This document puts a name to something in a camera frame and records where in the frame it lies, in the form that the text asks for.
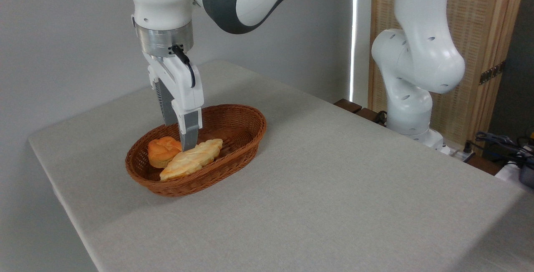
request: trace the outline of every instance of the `brown wicker basket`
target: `brown wicker basket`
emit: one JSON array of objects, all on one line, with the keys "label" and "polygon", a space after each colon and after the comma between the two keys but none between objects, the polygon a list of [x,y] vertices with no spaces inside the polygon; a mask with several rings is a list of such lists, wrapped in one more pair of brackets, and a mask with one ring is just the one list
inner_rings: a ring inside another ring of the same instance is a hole
[{"label": "brown wicker basket", "polygon": [[256,156],[259,141],[267,129],[263,114],[254,107],[224,104],[202,109],[203,128],[198,142],[222,139],[223,148],[217,159],[200,171],[179,179],[160,181],[163,169],[149,164],[149,141],[164,136],[180,140],[177,124],[161,125],[145,134],[128,151],[126,170],[139,184],[162,196],[185,196],[225,179],[239,171]]}]

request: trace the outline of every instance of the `black cable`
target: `black cable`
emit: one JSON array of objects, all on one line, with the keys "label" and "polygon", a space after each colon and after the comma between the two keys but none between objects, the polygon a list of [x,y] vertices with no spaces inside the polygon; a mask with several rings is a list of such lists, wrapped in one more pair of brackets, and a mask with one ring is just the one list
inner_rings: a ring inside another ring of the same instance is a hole
[{"label": "black cable", "polygon": [[376,114],[376,117],[374,118],[373,122],[385,124],[385,122],[387,121],[387,114],[387,111],[379,111],[378,114]]},{"label": "black cable", "polygon": [[524,157],[517,158],[517,157],[505,156],[505,155],[502,155],[502,154],[496,154],[495,152],[490,151],[487,148],[484,148],[482,146],[479,146],[479,145],[475,144],[473,141],[467,141],[467,142],[469,142],[472,146],[477,147],[478,149],[480,149],[480,150],[482,150],[484,152],[488,152],[489,154],[492,154],[494,156],[497,156],[497,157],[500,157],[500,158],[504,158],[504,159],[507,159],[509,161],[515,162],[517,164],[521,164],[522,166],[527,166],[527,167],[529,167],[531,169],[534,169],[534,162],[532,160],[528,160],[528,159],[525,160]]},{"label": "black cable", "polygon": [[189,61],[189,57],[187,57],[187,55],[185,55],[184,53],[184,50],[182,50],[177,45],[172,46],[171,49],[172,52],[174,52],[176,56],[181,60],[181,62],[187,65],[187,67],[189,68],[189,72],[191,73],[191,88],[194,88],[196,86],[195,73],[193,72],[193,68],[191,67],[191,61]]},{"label": "black cable", "polygon": [[473,152],[473,148],[471,148],[471,143],[469,141],[466,141],[465,145],[463,146],[463,152],[466,154]]},{"label": "black cable", "polygon": [[513,152],[525,153],[534,156],[532,151],[527,150],[519,145],[516,145],[509,137],[504,135],[494,135],[492,133],[485,133],[483,131],[479,131],[476,133],[475,141],[487,141],[489,143],[492,143],[492,145],[497,144]]},{"label": "black cable", "polygon": [[[515,158],[519,158],[521,159],[522,157],[521,156],[516,156],[517,154],[506,154],[506,156],[510,156],[510,157],[515,157]],[[507,160],[505,158],[497,158],[497,159],[492,159],[491,161],[492,162],[500,162],[500,161],[504,161],[504,160]]]}]

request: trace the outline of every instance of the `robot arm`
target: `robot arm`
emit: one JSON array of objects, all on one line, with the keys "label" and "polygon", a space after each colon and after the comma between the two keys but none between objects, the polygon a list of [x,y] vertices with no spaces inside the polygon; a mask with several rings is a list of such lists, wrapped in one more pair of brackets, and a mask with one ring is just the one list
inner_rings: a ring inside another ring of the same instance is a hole
[{"label": "robot arm", "polygon": [[195,146],[202,128],[204,93],[196,66],[186,55],[193,46],[196,3],[223,30],[243,34],[259,27],[283,0],[133,0],[141,48],[149,62],[165,124],[178,122],[183,150]]},{"label": "robot arm", "polygon": [[446,5],[447,0],[395,0],[403,30],[382,31],[372,47],[388,98],[387,127],[444,153],[443,137],[429,128],[429,91],[451,91],[465,71],[448,30]]}]

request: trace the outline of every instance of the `pastry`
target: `pastry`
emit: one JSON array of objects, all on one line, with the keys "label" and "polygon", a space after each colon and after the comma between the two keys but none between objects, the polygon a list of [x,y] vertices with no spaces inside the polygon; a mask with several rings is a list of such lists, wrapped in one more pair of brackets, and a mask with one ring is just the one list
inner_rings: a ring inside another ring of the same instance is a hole
[{"label": "pastry", "polygon": [[160,173],[162,181],[184,177],[213,162],[223,147],[222,139],[209,139],[195,148],[177,154]]},{"label": "pastry", "polygon": [[149,162],[154,168],[164,168],[181,152],[181,143],[166,136],[149,142]]}]

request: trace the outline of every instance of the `wooden panel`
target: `wooden panel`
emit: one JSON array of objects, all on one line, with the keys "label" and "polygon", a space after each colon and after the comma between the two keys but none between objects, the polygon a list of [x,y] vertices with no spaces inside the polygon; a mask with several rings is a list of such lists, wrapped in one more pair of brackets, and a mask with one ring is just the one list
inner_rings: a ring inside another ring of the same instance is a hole
[{"label": "wooden panel", "polygon": [[351,113],[356,113],[360,110],[362,110],[362,105],[353,103],[347,99],[341,99],[334,103],[335,106],[343,108],[346,111],[350,111]]},{"label": "wooden panel", "polygon": [[[475,129],[487,129],[481,127],[489,125],[498,80],[479,87],[480,76],[505,59],[518,8],[518,0],[448,0],[448,24],[454,44],[466,60],[466,72],[453,91],[432,94],[431,127],[447,139],[463,144]],[[389,28],[400,28],[393,15],[393,0],[373,0],[371,38]],[[369,92],[370,108],[387,110],[383,80],[372,59]]]}]

